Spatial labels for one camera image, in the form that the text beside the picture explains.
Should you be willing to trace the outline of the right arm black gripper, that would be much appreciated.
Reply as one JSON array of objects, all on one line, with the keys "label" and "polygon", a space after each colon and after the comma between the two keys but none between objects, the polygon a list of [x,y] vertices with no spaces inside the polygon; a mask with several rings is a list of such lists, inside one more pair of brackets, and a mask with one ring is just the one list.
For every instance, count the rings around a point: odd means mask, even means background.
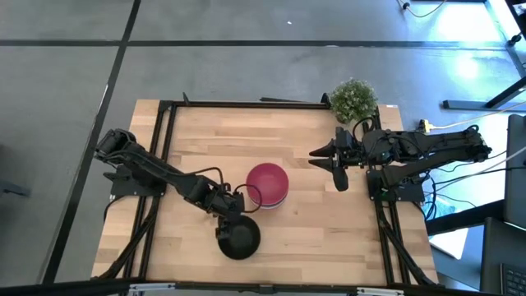
[{"label": "right arm black gripper", "polygon": [[308,163],[324,169],[332,174],[335,188],[339,192],[348,190],[348,176],[344,168],[358,166],[363,168],[366,164],[365,150],[361,142],[351,141],[345,146],[335,146],[335,140],[331,139],[325,146],[315,149],[309,153],[313,157],[332,158],[336,153],[336,160],[317,159],[309,160]]}]

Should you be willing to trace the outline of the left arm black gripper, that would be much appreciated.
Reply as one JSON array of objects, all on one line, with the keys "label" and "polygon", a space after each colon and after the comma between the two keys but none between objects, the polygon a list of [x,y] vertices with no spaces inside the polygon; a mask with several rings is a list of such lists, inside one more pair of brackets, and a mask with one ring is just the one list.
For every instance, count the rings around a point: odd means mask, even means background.
[{"label": "left arm black gripper", "polygon": [[243,235],[241,216],[245,210],[244,195],[240,192],[225,193],[220,199],[223,204],[219,207],[218,227],[216,239],[218,241]]}]

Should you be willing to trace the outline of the black cabinet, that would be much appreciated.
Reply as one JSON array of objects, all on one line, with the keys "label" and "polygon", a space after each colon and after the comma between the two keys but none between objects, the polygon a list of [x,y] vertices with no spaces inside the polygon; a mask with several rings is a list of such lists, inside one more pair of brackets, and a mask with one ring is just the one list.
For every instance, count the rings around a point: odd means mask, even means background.
[{"label": "black cabinet", "polygon": [[510,115],[507,132],[504,217],[526,229],[526,115]]}]

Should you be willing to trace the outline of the silver metal bracket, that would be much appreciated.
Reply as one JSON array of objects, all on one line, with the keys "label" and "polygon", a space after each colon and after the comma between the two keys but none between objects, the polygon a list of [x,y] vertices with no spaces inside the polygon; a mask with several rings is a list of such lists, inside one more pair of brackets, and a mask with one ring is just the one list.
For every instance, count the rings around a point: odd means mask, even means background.
[{"label": "silver metal bracket", "polygon": [[403,290],[357,287],[356,296],[405,296]]},{"label": "silver metal bracket", "polygon": [[149,291],[161,291],[176,289],[175,283],[142,283],[131,284],[128,292],[133,294],[141,294]]}]

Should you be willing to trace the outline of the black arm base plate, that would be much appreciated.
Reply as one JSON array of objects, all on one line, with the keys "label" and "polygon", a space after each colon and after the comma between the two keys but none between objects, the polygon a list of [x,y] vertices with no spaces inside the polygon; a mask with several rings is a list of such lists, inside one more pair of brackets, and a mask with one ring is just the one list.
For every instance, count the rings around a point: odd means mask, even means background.
[{"label": "black arm base plate", "polygon": [[366,176],[371,200],[424,202],[424,177],[407,177],[390,186],[382,180],[380,170],[368,170]]},{"label": "black arm base plate", "polygon": [[161,196],[166,190],[166,183],[148,178],[135,178],[131,171],[124,168],[103,175],[112,183],[110,193],[114,196]]}]

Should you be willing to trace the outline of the black desk leg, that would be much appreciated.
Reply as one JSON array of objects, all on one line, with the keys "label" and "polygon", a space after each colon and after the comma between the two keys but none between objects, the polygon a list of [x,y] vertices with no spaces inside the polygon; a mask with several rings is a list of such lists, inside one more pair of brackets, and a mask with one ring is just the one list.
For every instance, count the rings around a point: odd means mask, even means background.
[{"label": "black desk leg", "polygon": [[442,107],[453,110],[470,110],[470,111],[509,111],[516,109],[520,112],[526,112],[523,105],[515,107],[510,101],[516,96],[526,92],[526,76],[520,78],[514,84],[504,89],[500,94],[488,101],[467,101],[467,100],[444,100]]}]

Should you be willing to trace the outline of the black bowl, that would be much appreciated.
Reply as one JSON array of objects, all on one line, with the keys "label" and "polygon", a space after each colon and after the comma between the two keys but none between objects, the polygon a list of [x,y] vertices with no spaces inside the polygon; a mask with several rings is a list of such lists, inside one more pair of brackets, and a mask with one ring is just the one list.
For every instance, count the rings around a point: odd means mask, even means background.
[{"label": "black bowl", "polygon": [[242,236],[230,235],[227,240],[217,240],[220,251],[233,260],[244,260],[252,256],[261,243],[261,231],[255,220],[245,215],[242,215],[240,220],[243,226]]}]

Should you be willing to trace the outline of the white paper sheet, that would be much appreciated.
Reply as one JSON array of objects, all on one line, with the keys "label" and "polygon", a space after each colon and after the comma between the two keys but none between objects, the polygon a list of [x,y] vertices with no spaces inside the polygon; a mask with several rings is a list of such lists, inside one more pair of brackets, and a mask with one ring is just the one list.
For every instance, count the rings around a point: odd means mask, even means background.
[{"label": "white paper sheet", "polygon": [[429,242],[434,248],[456,260],[460,260],[464,252],[467,237],[468,229],[464,228],[449,233],[432,235],[429,237]]}]

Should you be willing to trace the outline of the potted green plant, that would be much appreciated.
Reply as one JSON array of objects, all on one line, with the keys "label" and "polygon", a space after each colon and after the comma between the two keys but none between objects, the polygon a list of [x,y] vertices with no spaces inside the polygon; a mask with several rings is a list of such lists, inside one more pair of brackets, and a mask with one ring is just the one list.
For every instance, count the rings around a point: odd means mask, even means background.
[{"label": "potted green plant", "polygon": [[354,78],[341,83],[329,94],[330,109],[340,123],[372,116],[377,100],[376,92],[367,81]]}]

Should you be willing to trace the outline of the black aluminium frame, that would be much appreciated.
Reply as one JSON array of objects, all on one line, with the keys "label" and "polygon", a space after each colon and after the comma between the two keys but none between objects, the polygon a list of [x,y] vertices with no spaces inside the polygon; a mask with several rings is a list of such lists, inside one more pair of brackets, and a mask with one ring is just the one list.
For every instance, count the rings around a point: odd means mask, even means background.
[{"label": "black aluminium frame", "polygon": [[[261,102],[228,102],[228,101],[196,101],[190,102],[183,93],[184,101],[168,101],[161,100],[159,102],[158,121],[161,118],[161,107],[173,108],[170,114],[170,120],[175,120],[175,113],[177,107],[193,107],[193,108],[239,108],[239,109],[297,109],[297,110],[329,110],[330,104],[324,94],[320,103],[305,103],[291,100],[272,100],[270,98],[262,98]],[[401,245],[399,236],[395,234],[393,229],[385,226],[380,227],[380,236],[388,237],[396,248],[399,255],[402,256],[406,266],[405,271],[409,269],[413,275],[416,275],[418,283],[421,284],[407,284],[395,283],[392,280],[387,280],[388,284],[385,286],[366,286],[365,284],[358,285],[334,285],[334,284],[272,284],[276,293],[323,293],[323,294],[353,294],[356,296],[357,287],[372,287],[372,288],[386,288],[403,290],[405,296],[492,296],[493,294],[485,294],[480,292],[469,292],[458,289],[447,289],[443,285],[433,283],[429,278],[424,276],[423,271],[419,270],[414,261],[409,260],[407,250]],[[149,281],[145,277],[136,278],[115,278],[115,275],[107,275],[106,277],[95,278],[94,280],[73,281],[62,283],[47,283],[34,284],[24,286],[13,286],[0,288],[0,296],[109,296],[112,294],[129,293],[131,284],[142,283],[175,283],[176,289],[170,290],[224,290],[224,291],[238,291],[239,293],[251,292],[256,293],[259,284],[251,283],[206,283],[206,282],[192,282],[192,281]]]}]

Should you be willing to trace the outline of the magenta bowl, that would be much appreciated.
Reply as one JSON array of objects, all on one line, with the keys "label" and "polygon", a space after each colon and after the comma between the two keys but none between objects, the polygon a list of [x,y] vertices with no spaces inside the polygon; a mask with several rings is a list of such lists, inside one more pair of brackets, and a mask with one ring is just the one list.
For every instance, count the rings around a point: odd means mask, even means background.
[{"label": "magenta bowl", "polygon": [[285,170],[273,163],[255,166],[246,178],[247,193],[255,206],[284,203],[289,190]]}]

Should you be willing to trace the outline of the black keyboard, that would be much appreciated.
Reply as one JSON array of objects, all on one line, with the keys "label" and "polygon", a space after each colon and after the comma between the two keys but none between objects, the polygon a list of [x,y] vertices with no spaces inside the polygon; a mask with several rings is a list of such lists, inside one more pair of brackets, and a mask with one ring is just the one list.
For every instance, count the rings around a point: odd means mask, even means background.
[{"label": "black keyboard", "polygon": [[526,296],[526,269],[501,264],[501,292],[505,296]]}]

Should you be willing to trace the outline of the black desk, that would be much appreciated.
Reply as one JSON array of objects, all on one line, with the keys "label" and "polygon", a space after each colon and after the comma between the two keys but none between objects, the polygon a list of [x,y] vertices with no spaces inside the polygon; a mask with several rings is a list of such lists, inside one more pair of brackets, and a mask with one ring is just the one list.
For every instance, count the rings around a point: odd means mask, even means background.
[{"label": "black desk", "polygon": [[501,292],[501,264],[526,269],[526,230],[488,218],[484,224],[480,290]]}]

